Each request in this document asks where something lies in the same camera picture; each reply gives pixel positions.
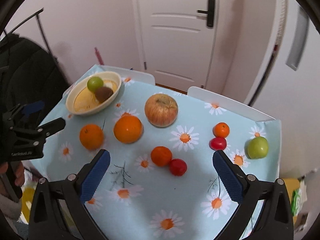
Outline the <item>person's left hand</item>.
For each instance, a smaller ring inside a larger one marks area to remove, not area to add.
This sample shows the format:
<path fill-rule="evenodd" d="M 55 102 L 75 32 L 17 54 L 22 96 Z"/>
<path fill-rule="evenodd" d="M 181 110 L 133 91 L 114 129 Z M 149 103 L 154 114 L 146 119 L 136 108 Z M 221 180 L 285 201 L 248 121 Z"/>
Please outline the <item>person's left hand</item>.
<path fill-rule="evenodd" d="M 22 197 L 22 185 L 25 182 L 24 166 L 21 161 L 1 164 L 1 194 L 12 200 Z"/>

